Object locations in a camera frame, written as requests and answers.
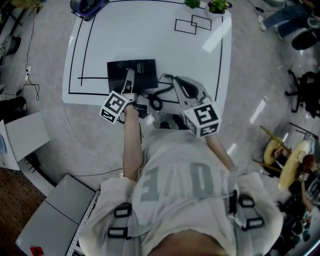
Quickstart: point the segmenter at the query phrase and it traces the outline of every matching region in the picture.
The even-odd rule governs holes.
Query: white flower pot
[[[204,13],[208,17],[208,19],[210,19],[210,20],[221,18],[223,15],[225,15],[224,13],[212,13],[212,12],[210,12],[209,11],[209,5],[205,6]]]

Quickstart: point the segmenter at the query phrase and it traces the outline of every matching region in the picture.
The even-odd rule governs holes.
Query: white box
[[[128,102],[127,98],[113,90],[100,108],[100,117],[115,124]]]
[[[221,117],[215,102],[189,108],[183,111],[186,126],[198,138],[217,133],[221,125]]]

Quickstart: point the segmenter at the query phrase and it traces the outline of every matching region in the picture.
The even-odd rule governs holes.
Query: white table
[[[0,122],[6,150],[0,158],[0,167],[20,170],[18,162],[49,141],[41,113],[34,113],[9,122]]]
[[[202,83],[222,114],[231,58],[231,14],[209,20],[205,4],[191,9],[183,0],[111,0],[89,22],[78,18],[65,59],[65,103],[102,105],[109,95],[107,62],[155,59],[161,74]],[[161,79],[155,92],[171,83]],[[160,95],[177,105],[174,90]]]

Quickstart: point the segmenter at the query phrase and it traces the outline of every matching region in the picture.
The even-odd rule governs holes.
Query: red object
[[[33,256],[43,256],[44,252],[41,247],[30,247]]]

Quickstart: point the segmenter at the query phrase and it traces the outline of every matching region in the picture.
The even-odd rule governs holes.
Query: concrete floor
[[[265,10],[271,9],[261,0],[254,0],[253,3]],[[262,32],[258,26],[257,13],[246,0],[234,1],[230,12],[231,67],[219,136],[226,149],[236,144],[230,155],[242,172],[259,172],[261,167],[252,163],[251,159],[262,155],[269,140],[259,129],[260,125],[280,137],[289,132],[287,141],[291,147],[296,146],[303,137],[288,122],[301,125],[315,134],[320,133],[320,119],[305,118],[306,112],[301,109],[292,114],[294,98],[286,98],[284,94],[290,90],[287,70],[292,66],[293,71],[301,76],[307,71],[318,69],[317,63],[320,62],[314,56],[319,56],[319,50],[314,47],[299,52],[291,47],[290,38],[279,41],[274,31]],[[106,123],[98,115],[98,106],[62,102],[65,57],[76,18],[70,13],[68,0],[47,0],[35,16],[28,65],[32,66],[34,73],[30,80],[40,85],[39,101],[36,100],[33,86],[27,86],[23,91],[27,112],[43,113],[50,142],[39,148],[36,154],[43,171],[56,182],[66,173],[94,175],[107,172],[105,166],[112,169],[122,167],[123,126]],[[7,56],[3,62],[5,67],[1,70],[1,83],[6,85],[7,93],[15,93],[24,84],[32,20],[33,13],[28,12],[22,19],[23,27],[18,27],[14,34],[21,37],[19,50]],[[73,131],[64,109],[53,97],[48,85],[64,106]],[[250,118],[262,100],[266,103],[265,108],[255,122],[250,123]],[[141,129],[142,134],[147,136],[150,126],[145,123],[142,122]],[[79,180],[98,189],[101,181],[117,175],[117,172],[113,172],[79,177]],[[274,199],[279,197],[276,179],[264,177],[263,182],[269,187]]]

